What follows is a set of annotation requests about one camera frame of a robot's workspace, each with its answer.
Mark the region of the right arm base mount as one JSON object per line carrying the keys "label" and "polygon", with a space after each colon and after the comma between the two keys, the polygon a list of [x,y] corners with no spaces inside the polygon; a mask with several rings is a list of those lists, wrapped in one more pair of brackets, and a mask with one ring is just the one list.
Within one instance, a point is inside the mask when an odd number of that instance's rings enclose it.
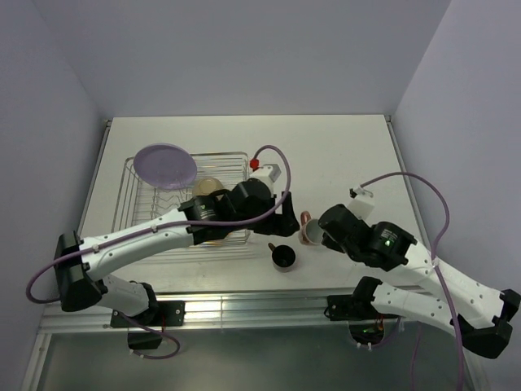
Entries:
{"label": "right arm base mount", "polygon": [[378,312],[370,303],[350,295],[329,295],[324,316],[348,324],[352,343],[371,351],[386,345],[401,331],[401,317]]}

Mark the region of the pink mug white inside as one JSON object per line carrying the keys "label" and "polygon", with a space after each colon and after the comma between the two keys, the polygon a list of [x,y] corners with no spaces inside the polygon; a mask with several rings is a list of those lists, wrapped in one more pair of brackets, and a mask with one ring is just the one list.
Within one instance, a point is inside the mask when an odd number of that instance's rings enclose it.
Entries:
{"label": "pink mug white inside", "polygon": [[322,242],[323,231],[316,218],[308,211],[300,214],[299,241],[304,245],[319,245]]}

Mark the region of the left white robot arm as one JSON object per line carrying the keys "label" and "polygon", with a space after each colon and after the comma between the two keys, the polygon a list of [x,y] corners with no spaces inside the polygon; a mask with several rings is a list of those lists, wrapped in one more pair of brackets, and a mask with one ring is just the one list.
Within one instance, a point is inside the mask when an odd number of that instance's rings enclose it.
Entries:
{"label": "left white robot arm", "polygon": [[153,287],[117,278],[115,271],[158,253],[223,240],[235,231],[290,237],[299,228],[290,192],[278,199],[262,181],[248,179],[110,235],[61,235],[56,254],[64,260],[54,267],[60,306],[72,313],[99,305],[148,326],[160,312]]}

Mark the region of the white bowl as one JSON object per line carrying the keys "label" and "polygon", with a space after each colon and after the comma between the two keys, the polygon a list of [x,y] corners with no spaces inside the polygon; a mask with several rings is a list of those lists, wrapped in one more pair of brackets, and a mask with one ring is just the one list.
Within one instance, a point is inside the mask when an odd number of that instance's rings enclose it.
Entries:
{"label": "white bowl", "polygon": [[204,177],[195,182],[191,194],[195,196],[209,196],[215,191],[223,190],[225,187],[220,180],[214,177]]}

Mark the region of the purple plate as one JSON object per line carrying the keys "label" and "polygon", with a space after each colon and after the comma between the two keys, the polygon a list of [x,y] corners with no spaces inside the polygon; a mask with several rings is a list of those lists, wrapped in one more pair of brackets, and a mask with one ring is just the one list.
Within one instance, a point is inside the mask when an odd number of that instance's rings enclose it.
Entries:
{"label": "purple plate", "polygon": [[152,187],[179,190],[192,184],[198,169],[193,157],[183,148],[156,143],[136,153],[134,171]]}

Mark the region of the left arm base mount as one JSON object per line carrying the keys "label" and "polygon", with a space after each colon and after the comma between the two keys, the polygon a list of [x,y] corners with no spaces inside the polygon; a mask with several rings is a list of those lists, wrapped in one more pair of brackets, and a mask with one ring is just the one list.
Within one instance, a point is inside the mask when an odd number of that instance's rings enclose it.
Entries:
{"label": "left arm base mount", "polygon": [[156,350],[163,342],[173,342],[177,353],[178,341],[167,333],[168,327],[180,327],[184,323],[186,303],[179,300],[157,301],[151,310],[130,317],[113,310],[110,320],[112,329],[137,328],[137,332],[127,332],[127,345],[133,352],[147,355]]}

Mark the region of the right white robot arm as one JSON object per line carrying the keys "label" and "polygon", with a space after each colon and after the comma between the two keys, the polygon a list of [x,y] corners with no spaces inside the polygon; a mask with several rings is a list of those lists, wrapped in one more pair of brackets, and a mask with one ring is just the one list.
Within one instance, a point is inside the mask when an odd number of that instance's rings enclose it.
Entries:
{"label": "right white robot arm", "polygon": [[[352,261],[385,272],[385,279],[364,276],[348,295],[327,298],[332,321],[405,317],[437,327],[450,335],[460,332],[462,346],[483,358],[495,359],[510,342],[510,320],[520,295],[487,287],[451,265],[431,259],[427,248],[391,222],[372,226],[337,204],[319,218],[322,245]],[[409,292],[389,284],[402,278],[425,290]]]}

